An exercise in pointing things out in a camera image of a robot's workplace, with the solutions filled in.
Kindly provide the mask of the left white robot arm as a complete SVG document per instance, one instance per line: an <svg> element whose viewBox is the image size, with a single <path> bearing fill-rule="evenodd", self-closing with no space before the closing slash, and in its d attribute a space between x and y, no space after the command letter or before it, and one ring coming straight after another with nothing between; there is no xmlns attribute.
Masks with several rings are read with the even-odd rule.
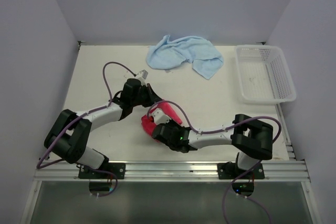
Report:
<svg viewBox="0 0 336 224"><path fill-rule="evenodd" d="M85 112L63 110L45 138L47 151L42 159L52 152L69 164L88 166L97 178L104 178L109 172L108 158L87 146L90 133L123 120L136 106L148 108L161 100L149 84L130 78L106 105Z"/></svg>

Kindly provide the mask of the red towel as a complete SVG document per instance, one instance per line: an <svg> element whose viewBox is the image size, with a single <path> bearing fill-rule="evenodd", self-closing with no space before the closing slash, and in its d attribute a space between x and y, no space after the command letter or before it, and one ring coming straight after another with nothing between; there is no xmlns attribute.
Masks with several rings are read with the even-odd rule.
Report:
<svg viewBox="0 0 336 224"><path fill-rule="evenodd" d="M150 109L149 116L145 114L141 117L141 125L144 131L151 136L157 125L167 123L169 120L174 120L179 125L182 124L181 118L176 114L174 109L168 103L164 102Z"/></svg>

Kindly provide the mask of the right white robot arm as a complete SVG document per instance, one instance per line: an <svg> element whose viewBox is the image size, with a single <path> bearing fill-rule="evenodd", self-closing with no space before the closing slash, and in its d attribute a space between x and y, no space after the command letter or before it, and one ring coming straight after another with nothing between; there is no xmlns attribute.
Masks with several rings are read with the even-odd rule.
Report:
<svg viewBox="0 0 336 224"><path fill-rule="evenodd" d="M213 130L193 130L184 127L172 118L166 117L157 123L151 136L171 150L181 153L219 145L232 145L239 150L234 172L246 178L253 171L253 165L272 159L273 126L260 120L237 114L232 125L223 125Z"/></svg>

